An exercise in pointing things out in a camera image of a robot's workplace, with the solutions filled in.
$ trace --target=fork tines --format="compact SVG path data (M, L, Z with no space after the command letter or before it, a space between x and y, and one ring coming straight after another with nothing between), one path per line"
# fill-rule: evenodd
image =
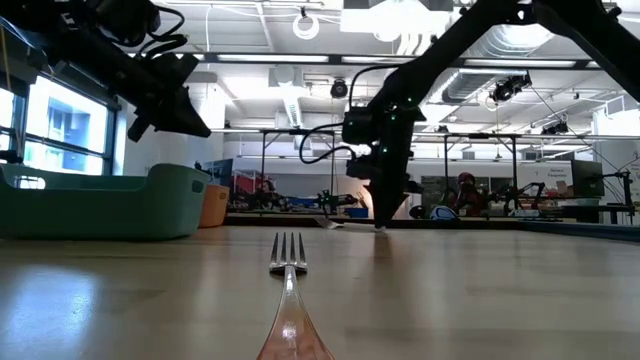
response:
M287 241L287 233L282 234L282 241L279 241L280 235L276 233L273 240L273 248L271 250L271 262L269 264L269 271L283 273L286 266L293 266L296 272L307 271L307 257L304 251L304 245L302 244L302 233L298 233L298 251L296 254L296 241L295 234L292 232L290 241ZM279 242L282 242L280 246L280 258L278 258L278 246ZM287 246L289 246L289 258L287 258Z

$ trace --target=wooden table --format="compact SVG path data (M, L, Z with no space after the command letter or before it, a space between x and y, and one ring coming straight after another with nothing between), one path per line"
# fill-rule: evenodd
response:
M275 228L0 241L0 359L255 359ZM302 232L336 359L638 359L640 247L509 231Z

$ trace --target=teal plastic bin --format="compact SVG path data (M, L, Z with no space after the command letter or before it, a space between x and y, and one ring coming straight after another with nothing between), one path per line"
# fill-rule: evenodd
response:
M208 176L158 164L147 177L0 165L0 237L159 240L198 229Z

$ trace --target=orange container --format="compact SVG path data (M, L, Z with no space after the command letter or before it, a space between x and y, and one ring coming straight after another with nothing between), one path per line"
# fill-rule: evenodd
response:
M220 185L207 185L200 215L200 228L220 226L227 215L229 188Z

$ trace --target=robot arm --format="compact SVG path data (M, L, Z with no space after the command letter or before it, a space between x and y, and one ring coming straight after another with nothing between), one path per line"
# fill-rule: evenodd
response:
M163 53L184 45L186 37L154 34L162 9L149 0L10 0L0 1L0 25L44 53L51 68L69 63L136 106L131 140L138 141L150 125L207 137L211 132L182 86L198 60ZM131 58L116 46L139 46L147 35L164 44L146 57Z
M350 110L343 124L345 142L372 148L371 155L349 162L347 174L371 180L376 226L386 226L402 202L418 104L437 77L494 25L539 23L572 39L640 100L634 64L640 41L618 23L619 13L607 13L601 0L478 0L422 56L400 65L367 108Z

